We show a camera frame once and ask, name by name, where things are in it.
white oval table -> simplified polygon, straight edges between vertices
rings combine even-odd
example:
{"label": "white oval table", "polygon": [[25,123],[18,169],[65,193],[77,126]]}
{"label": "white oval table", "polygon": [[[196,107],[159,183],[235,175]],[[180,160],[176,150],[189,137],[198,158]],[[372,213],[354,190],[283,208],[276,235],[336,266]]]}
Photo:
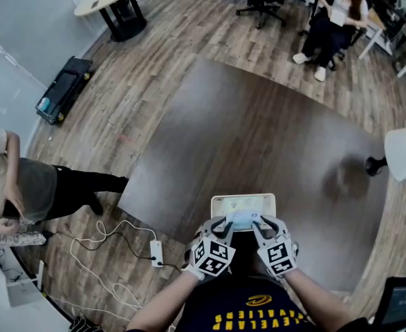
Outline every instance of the white oval table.
{"label": "white oval table", "polygon": [[[107,26],[112,32],[114,40],[116,42],[123,42],[140,33],[146,26],[146,20],[143,17],[136,0],[130,0],[136,17],[124,20],[118,6],[116,5],[118,1],[119,0],[82,0],[73,13],[75,16],[82,17],[100,11],[103,19],[106,21]],[[115,15],[118,26],[113,23],[107,13],[106,8],[108,6]]]}

black bag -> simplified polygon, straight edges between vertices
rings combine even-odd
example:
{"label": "black bag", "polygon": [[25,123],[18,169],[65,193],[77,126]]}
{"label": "black bag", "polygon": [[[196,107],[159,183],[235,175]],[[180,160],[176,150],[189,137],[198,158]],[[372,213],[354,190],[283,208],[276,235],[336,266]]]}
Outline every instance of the black bag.
{"label": "black bag", "polygon": [[104,332],[101,326],[97,326],[84,316],[77,316],[69,327],[69,332]]}

white lampshade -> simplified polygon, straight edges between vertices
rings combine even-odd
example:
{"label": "white lampshade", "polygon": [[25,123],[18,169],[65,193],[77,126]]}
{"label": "white lampshade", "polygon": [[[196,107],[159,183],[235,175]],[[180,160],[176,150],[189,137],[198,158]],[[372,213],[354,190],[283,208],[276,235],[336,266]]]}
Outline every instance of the white lampshade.
{"label": "white lampshade", "polygon": [[392,130],[385,136],[385,157],[391,175],[397,181],[406,179],[406,128]]}

table lamp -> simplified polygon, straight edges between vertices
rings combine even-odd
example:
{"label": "table lamp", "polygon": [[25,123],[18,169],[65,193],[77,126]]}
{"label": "table lamp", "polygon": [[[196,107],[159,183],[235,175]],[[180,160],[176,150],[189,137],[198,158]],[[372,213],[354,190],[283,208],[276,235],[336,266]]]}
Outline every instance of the table lamp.
{"label": "table lamp", "polygon": [[376,160],[369,157],[366,161],[366,173],[369,176],[376,176],[382,167],[388,166],[391,175],[397,181],[406,179],[406,128],[392,130],[385,136],[384,142],[385,157]]}

navy blue t-shirt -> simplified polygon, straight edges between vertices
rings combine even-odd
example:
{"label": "navy blue t-shirt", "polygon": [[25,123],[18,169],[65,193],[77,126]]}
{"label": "navy blue t-shirt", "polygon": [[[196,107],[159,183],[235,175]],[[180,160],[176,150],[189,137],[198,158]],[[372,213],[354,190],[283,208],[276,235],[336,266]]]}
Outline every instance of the navy blue t-shirt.
{"label": "navy blue t-shirt", "polygon": [[[360,319],[340,332],[364,331],[367,327],[366,319]],[[307,320],[280,286],[265,279],[229,275],[194,289],[186,301],[176,332],[273,329],[281,332],[321,331]]]}

